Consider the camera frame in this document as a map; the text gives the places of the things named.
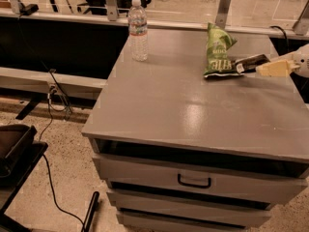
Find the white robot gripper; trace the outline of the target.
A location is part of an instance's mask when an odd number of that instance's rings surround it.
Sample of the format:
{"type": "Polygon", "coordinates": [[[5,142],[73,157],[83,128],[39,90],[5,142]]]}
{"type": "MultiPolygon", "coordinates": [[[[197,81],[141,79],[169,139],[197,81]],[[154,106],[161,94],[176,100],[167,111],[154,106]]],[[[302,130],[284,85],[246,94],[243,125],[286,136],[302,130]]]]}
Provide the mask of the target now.
{"type": "Polygon", "coordinates": [[[301,46],[295,53],[292,51],[270,58],[269,61],[256,68],[259,75],[286,77],[296,71],[300,76],[309,77],[309,43],[301,46]]]}

